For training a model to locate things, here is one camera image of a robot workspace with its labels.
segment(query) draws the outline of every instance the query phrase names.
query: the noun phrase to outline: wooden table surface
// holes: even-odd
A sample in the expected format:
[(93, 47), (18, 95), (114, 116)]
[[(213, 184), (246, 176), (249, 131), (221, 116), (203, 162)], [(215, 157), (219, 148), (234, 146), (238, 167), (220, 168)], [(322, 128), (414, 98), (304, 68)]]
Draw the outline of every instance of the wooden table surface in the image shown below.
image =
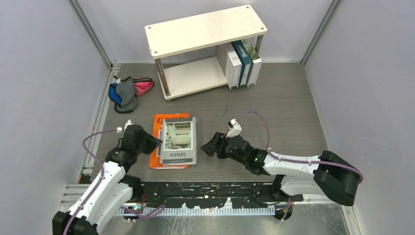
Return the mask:
[[(319, 155), (327, 146), (317, 116), (303, 65), (300, 63), (264, 63), (256, 86), (232, 89), (222, 86), (176, 98), (172, 103), (164, 100), (154, 64), (123, 64), (119, 78), (151, 77), (154, 88), (137, 97), (138, 107), (130, 114), (118, 114), (111, 101), (104, 129), (123, 126), (128, 119), (152, 133), (153, 115), (160, 113), (190, 113), (197, 123), (197, 165), (189, 169), (152, 170), (149, 156), (140, 155), (129, 175), (142, 181), (272, 181), (272, 176), (251, 174), (232, 159), (209, 157), (200, 150), (215, 132), (227, 133), (227, 122), (242, 113), (255, 110), (267, 120), (271, 129), (270, 147), (274, 152), (287, 155)], [(253, 147), (265, 148), (267, 132), (261, 119), (254, 114), (240, 120), (241, 136)], [(103, 134), (97, 155), (104, 160), (107, 152), (118, 143), (120, 134)], [(95, 163), (92, 179), (99, 167)]]

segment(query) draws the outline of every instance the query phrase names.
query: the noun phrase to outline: shelf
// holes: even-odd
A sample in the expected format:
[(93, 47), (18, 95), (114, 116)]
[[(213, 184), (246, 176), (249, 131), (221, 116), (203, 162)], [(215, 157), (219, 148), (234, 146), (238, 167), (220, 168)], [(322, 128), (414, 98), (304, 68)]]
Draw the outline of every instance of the shelf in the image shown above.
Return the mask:
[(145, 27), (150, 54), (160, 59), (187, 51), (263, 35), (267, 28), (250, 5)]
[(164, 69), (171, 95), (166, 100), (226, 85), (216, 57)]

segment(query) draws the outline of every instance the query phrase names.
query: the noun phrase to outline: gray wall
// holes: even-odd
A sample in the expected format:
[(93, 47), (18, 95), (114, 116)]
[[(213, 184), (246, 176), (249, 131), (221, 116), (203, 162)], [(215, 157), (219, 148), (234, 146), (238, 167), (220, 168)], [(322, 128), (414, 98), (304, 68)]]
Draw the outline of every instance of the gray wall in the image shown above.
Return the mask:
[[(301, 61), (332, 0), (83, 0), (91, 7), (116, 60), (154, 62), (144, 27), (164, 21), (252, 5), (268, 28), (261, 46), (266, 62)], [(213, 47), (163, 59), (189, 62), (215, 55)]]
[(66, 0), (0, 1), (0, 234), (51, 234), (107, 73)]
[(413, 0), (345, 0), (306, 64), (329, 148), (366, 177), (369, 235), (415, 229), (414, 15)]

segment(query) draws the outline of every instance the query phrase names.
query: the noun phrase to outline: book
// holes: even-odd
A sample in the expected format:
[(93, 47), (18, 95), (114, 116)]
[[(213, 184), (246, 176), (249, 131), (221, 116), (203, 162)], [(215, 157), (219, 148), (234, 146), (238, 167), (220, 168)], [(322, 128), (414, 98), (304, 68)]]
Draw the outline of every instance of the book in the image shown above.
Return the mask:
[(252, 47), (252, 45), (249, 44), (245, 39), (242, 39), (241, 42), (244, 45), (245, 49), (247, 50), (249, 57), (252, 59), (252, 65), (248, 73), (248, 79), (247, 79), (246, 85), (247, 86), (251, 84), (256, 85), (259, 70), (261, 69), (261, 65), (262, 65), (262, 59), (259, 57), (254, 47)]
[(249, 75), (249, 69), (252, 64), (252, 59), (249, 57), (247, 50), (242, 44), (241, 40), (232, 42), (232, 46), (236, 51), (239, 59), (242, 62), (241, 74), (239, 76), (238, 87), (247, 84), (247, 79)]
[(195, 117), (163, 120), (160, 163), (163, 165), (196, 164), (196, 122)]
[[(182, 118), (189, 118), (189, 113), (185, 114), (156, 114), (154, 115), (153, 119), (153, 137), (158, 138), (160, 140), (163, 140), (162, 138), (162, 124), (164, 119), (182, 119)], [(161, 154), (161, 148), (162, 143), (158, 148), (156, 148), (151, 154), (150, 154), (150, 162), (148, 164), (148, 167), (150, 169), (183, 169), (188, 168), (188, 165), (175, 165), (175, 166), (163, 166), (163, 164), (160, 163), (160, 154)]]
[(228, 87), (238, 86), (239, 75), (241, 73), (242, 63), (236, 54), (231, 43), (220, 44), (216, 46), (216, 57), (222, 72), (225, 75)]

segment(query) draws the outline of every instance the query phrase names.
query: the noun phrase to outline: shelf top panel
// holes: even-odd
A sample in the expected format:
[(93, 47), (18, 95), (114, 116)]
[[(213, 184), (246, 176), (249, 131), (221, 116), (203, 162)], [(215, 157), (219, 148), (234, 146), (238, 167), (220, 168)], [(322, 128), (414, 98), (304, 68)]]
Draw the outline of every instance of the shelf top panel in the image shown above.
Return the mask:
[(160, 59), (187, 51), (263, 35), (267, 28), (250, 5), (145, 27), (150, 54)]

